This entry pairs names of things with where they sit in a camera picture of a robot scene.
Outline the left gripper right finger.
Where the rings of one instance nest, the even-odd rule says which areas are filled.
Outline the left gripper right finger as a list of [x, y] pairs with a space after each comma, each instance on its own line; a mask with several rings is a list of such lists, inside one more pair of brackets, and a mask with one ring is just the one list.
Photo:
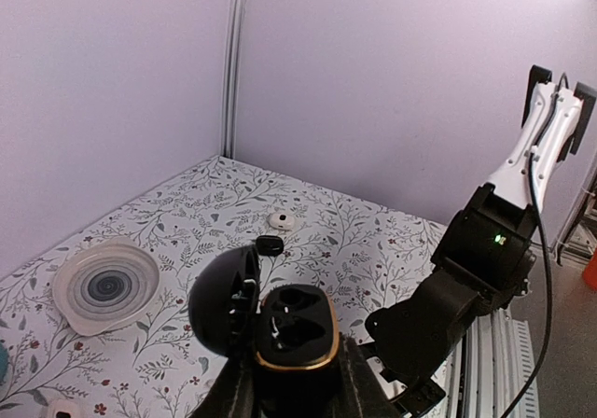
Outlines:
[[339, 417], [399, 417], [387, 399], [354, 339], [342, 336], [340, 346], [341, 387]]

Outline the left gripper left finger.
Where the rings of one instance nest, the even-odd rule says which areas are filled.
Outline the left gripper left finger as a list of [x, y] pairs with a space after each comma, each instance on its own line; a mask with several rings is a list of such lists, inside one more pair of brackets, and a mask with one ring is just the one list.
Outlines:
[[189, 417], [260, 417], [254, 366], [254, 345], [248, 344], [241, 353], [227, 360], [204, 400]]

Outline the black earbud charging case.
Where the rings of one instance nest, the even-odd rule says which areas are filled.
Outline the black earbud charging case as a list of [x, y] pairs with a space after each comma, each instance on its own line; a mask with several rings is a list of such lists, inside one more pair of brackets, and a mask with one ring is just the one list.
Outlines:
[[339, 324], [326, 292], [291, 284], [262, 294], [253, 245], [228, 250], [201, 271], [188, 294], [187, 312], [206, 349], [231, 358], [253, 344], [255, 361], [269, 371], [324, 369], [340, 349]]

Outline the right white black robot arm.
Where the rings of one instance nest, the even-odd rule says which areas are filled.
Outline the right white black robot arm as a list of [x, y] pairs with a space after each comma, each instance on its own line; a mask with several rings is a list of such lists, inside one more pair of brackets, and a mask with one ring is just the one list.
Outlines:
[[541, 212], [550, 180], [576, 154], [596, 105], [594, 88], [530, 70], [521, 134], [509, 155], [451, 220], [431, 258], [433, 270], [406, 300], [371, 313], [367, 356], [382, 377], [404, 385], [397, 409], [413, 417], [445, 397], [432, 379], [474, 321], [522, 293], [543, 236]]

